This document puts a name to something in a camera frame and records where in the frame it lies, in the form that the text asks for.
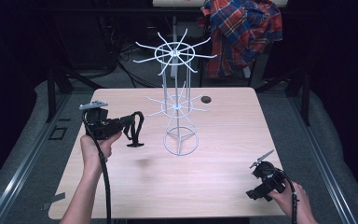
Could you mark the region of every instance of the wire display stand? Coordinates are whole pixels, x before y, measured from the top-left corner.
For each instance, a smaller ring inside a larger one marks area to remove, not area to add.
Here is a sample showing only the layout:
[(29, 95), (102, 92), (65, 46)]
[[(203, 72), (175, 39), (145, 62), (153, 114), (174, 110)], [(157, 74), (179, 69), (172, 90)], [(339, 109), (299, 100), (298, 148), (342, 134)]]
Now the wire display stand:
[[(184, 43), (184, 39), (186, 37), (187, 30), (185, 31), (182, 39), (179, 42), (170, 42), (168, 43), (159, 33), (158, 36), (164, 42), (164, 44), (158, 47), (150, 47), (146, 45), (141, 45), (138, 42), (136, 44), (139, 47), (146, 48), (146, 49), (153, 49), (154, 57), (148, 58), (141, 61), (134, 60), (135, 63), (145, 63), (152, 60), (157, 60), (161, 64), (161, 72), (158, 74), (162, 76), (162, 87), (164, 93), (164, 99), (162, 101), (151, 99), (150, 97), (146, 97), (147, 99), (157, 102), (161, 104), (161, 110), (157, 113), (147, 115), (147, 116), (155, 116), (157, 114), (163, 113), (167, 117), (170, 118), (166, 133), (164, 135), (164, 146), (165, 148), (174, 155), (177, 156), (185, 156), (192, 153), (199, 144), (199, 137), (197, 133), (191, 128), (195, 127), (195, 125), (191, 122), (188, 118), (188, 115), (193, 110), (199, 111), (207, 111), (204, 109), (198, 109), (193, 106), (193, 101), (195, 99), (200, 98), (202, 95), (197, 97), (191, 98), (190, 91), (191, 91), (191, 73), (197, 73), (194, 69), (191, 68), (191, 61), (196, 58), (213, 58), (214, 56), (207, 56), (207, 55), (199, 55), (196, 54), (194, 50), (195, 47), (203, 45), (207, 43), (210, 38), (207, 40), (200, 42), (196, 45), (188, 45)], [(168, 66), (172, 68), (180, 65), (186, 66), (186, 81), (182, 86), (181, 90), (178, 88), (178, 69), (174, 69), (173, 78), (175, 82), (174, 94), (170, 94), (167, 89), (167, 78), (166, 78), (166, 69)], [(191, 127), (182, 125), (180, 120), (186, 119), (188, 124)]]

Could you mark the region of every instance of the human hand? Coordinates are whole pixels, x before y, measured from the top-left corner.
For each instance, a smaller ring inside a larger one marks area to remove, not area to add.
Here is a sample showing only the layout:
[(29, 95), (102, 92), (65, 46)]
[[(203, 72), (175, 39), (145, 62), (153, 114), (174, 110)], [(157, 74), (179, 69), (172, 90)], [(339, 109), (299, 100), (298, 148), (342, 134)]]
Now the human hand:
[[(112, 155), (112, 144), (116, 142), (118, 138), (120, 138), (120, 136), (121, 132), (114, 134), (105, 140), (98, 141), (101, 152), (106, 158), (106, 161)], [(92, 168), (93, 170), (101, 168), (98, 148), (95, 146), (95, 143), (92, 138), (88, 135), (81, 136), (80, 145), (85, 168)]]
[[(268, 194), (283, 210), (283, 212), (291, 217), (292, 216), (292, 190), (290, 188), (289, 182), (285, 179), (284, 185), (286, 188), (282, 193), (272, 191)], [(307, 192), (302, 188), (301, 185), (293, 182), (293, 186), (296, 190), (297, 195), (297, 223), (317, 223), (313, 217), (312, 211), (310, 209), (310, 199), (307, 195)]]

